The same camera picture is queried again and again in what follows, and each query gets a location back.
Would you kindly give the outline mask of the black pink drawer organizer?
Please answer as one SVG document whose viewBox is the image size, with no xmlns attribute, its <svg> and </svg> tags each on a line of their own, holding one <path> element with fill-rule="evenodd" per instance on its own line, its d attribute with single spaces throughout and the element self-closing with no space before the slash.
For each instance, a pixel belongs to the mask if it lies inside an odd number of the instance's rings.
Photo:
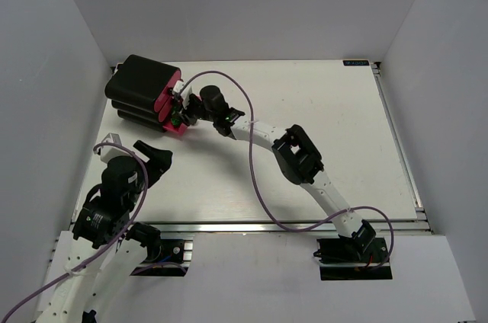
<svg viewBox="0 0 488 323">
<path fill-rule="evenodd" d="M 181 122 L 174 127 L 171 122 L 175 114 L 172 89 L 179 80 L 180 68 L 131 54 L 117 65 L 104 93 L 119 117 L 181 135 L 188 126 Z"/>
</svg>

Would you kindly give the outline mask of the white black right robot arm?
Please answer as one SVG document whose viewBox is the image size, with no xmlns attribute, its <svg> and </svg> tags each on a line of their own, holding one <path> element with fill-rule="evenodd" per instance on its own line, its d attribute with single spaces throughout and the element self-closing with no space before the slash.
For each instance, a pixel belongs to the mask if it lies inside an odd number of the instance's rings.
<svg viewBox="0 0 488 323">
<path fill-rule="evenodd" d="M 343 242 L 358 255 L 365 254 L 376 232 L 332 184 L 318 148 L 301 126 L 295 124 L 285 129 L 253 120 L 228 105 L 215 85 L 203 87 L 199 95 L 193 94 L 190 88 L 174 93 L 181 101 L 179 114 L 186 124 L 205 120 L 224 137 L 247 141 L 250 146 L 270 151 L 284 177 L 302 187 L 317 202 Z"/>
</svg>

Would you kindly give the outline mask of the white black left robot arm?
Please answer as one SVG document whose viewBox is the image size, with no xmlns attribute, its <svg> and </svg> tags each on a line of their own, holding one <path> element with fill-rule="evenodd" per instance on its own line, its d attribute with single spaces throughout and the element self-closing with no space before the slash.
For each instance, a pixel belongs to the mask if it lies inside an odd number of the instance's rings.
<svg viewBox="0 0 488 323">
<path fill-rule="evenodd" d="M 138 140 L 94 152 L 106 168 L 87 194 L 72 228 L 65 276 L 38 322 L 100 322 L 136 267 L 161 251 L 159 231 L 135 218 L 150 189 L 172 165 L 172 152 Z"/>
</svg>

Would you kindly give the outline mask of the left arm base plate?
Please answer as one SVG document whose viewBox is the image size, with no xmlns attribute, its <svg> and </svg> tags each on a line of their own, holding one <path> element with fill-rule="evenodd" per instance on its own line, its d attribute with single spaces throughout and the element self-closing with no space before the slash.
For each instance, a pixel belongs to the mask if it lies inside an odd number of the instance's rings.
<svg viewBox="0 0 488 323">
<path fill-rule="evenodd" d="M 192 259 L 193 237 L 185 233 L 162 232 L 159 254 L 136 267 L 136 277 L 184 277 Z"/>
</svg>

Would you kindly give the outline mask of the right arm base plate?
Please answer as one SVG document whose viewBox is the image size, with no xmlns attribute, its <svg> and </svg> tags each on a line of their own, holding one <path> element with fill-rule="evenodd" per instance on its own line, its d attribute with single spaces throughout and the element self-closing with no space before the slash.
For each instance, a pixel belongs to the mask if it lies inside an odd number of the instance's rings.
<svg viewBox="0 0 488 323">
<path fill-rule="evenodd" d="M 313 257 L 322 281 L 393 279 L 385 238 L 375 238 L 363 254 L 338 238 L 318 239 L 317 246 Z"/>
</svg>

